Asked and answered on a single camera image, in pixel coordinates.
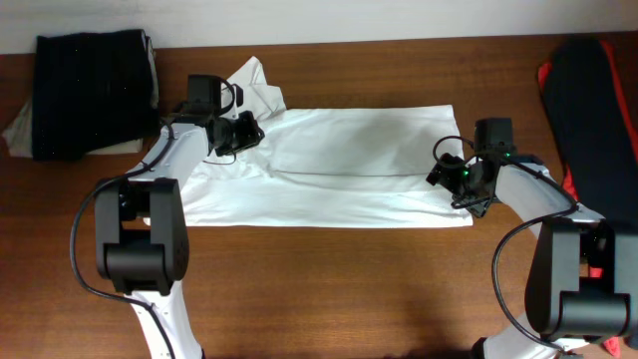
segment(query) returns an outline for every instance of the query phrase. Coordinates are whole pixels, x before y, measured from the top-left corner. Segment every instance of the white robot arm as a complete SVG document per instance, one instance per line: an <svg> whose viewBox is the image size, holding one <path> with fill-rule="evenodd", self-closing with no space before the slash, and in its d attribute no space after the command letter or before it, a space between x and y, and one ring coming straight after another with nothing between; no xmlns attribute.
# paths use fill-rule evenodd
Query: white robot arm
<svg viewBox="0 0 638 359"><path fill-rule="evenodd" d="M449 154L438 158L438 144L450 138L470 144L475 151L470 160L478 161L470 165L470 160ZM536 158L515 152L510 119L478 121L474 142L447 137L433 150L437 165L428 182L447 188L453 207L482 217L499 200L523 220L503 238L492 260L494 292L512 325L480 340L473 358L578 357L569 351L635 333L638 279L630 273L637 269L638 232L577 203ZM500 293L497 264L502 248L526 228L537 245L525 290L525 314L515 319ZM602 269L601 278L580 277L580 263Z"/></svg>
<svg viewBox="0 0 638 359"><path fill-rule="evenodd" d="M232 101L221 106L221 84ZM109 179L96 198L96 250L98 271L125 294L144 330L153 358L203 358L195 340L183 300L181 280L188 265L188 238L179 190L193 169L212 150L233 155L259 144L264 134L252 113L226 119L242 102L241 89L211 76L188 78L185 110L172 114L145 158L126 175ZM123 222L148 217L150 229L126 229ZM75 264L72 231L72 264Z"/></svg>

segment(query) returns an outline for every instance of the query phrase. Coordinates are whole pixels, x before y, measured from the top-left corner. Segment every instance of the black bag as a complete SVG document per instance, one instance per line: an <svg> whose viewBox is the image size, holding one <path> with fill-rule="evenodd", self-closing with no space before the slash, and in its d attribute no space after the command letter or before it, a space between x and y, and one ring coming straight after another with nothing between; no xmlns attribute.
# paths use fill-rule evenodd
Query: black bag
<svg viewBox="0 0 638 359"><path fill-rule="evenodd" d="M580 201L608 220L638 225L638 136L612 61L606 43L567 41L544 66L542 99Z"/></svg>
<svg viewBox="0 0 638 359"><path fill-rule="evenodd" d="M83 154L159 130L149 38L143 30L37 41L33 159Z"/></svg>

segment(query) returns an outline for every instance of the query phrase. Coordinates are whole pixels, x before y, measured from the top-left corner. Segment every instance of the brown wooden surface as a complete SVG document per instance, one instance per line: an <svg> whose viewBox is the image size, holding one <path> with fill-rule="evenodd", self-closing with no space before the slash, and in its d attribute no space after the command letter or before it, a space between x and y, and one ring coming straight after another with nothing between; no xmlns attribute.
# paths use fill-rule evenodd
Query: brown wooden surface
<svg viewBox="0 0 638 359"><path fill-rule="evenodd" d="M602 35L617 50L630 113L638 119L638 34ZM500 37L357 44L158 50L161 108L185 98L186 76L229 76L250 56L281 87L288 108L389 108L452 104L461 134L512 117L519 150L562 172L535 72L564 37ZM0 129L30 92L32 56L0 57ZM69 264L68 235L83 197L143 154L37 164L0 157L0 356L145 358L130 307L84 292ZM518 218L496 205L473 227L358 230L191 228L184 281L190 323L210 357L380 358L419 349L468 349L507 321L489 263ZM95 269L94 218L80 230L87 279ZM505 251L501 275L514 312L534 240ZM607 357L597 347L589 358ZM624 349L624 358L638 358Z"/></svg>

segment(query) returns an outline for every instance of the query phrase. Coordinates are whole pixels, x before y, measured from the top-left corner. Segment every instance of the black bracket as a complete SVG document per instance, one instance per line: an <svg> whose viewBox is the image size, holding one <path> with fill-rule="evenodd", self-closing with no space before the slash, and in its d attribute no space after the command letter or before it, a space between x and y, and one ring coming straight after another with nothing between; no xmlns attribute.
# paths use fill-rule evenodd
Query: black bracket
<svg viewBox="0 0 638 359"><path fill-rule="evenodd" d="M450 169L436 164L426 181L431 185L440 184L452 193L455 209L465 208L473 216L485 216L489 206L498 202L495 197L496 178L502 166L502 156L516 153L513 144L511 119L483 119L475 124L475 155L480 159L473 165ZM460 157L443 154L442 163L458 166L463 162Z"/></svg>
<svg viewBox="0 0 638 359"><path fill-rule="evenodd" d="M116 291L156 290L169 295L188 267L188 236L176 179L122 181L96 198L96 256L100 275ZM123 222L151 218L151 229Z"/></svg>
<svg viewBox="0 0 638 359"><path fill-rule="evenodd" d="M189 75L188 101L181 103L170 115L177 124L194 124L205 128L208 152L215 149L218 157L237 155L259 145L265 137L250 111L243 111L237 116L222 116L233 105L221 106L222 83L217 76ZM234 104L241 107L243 90L236 84L226 86L235 94Z"/></svg>
<svg viewBox="0 0 638 359"><path fill-rule="evenodd" d="M531 327L549 341L599 343L638 329L638 232L605 221L546 219L525 289ZM602 277L580 276L580 264Z"/></svg>

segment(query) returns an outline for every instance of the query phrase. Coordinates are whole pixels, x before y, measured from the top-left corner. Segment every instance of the white wall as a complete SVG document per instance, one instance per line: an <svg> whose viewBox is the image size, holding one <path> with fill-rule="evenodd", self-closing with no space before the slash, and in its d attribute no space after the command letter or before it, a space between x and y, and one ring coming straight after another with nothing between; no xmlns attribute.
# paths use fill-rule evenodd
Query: white wall
<svg viewBox="0 0 638 359"><path fill-rule="evenodd" d="M0 53L144 28L157 48L638 29L636 0L0 0Z"/></svg>

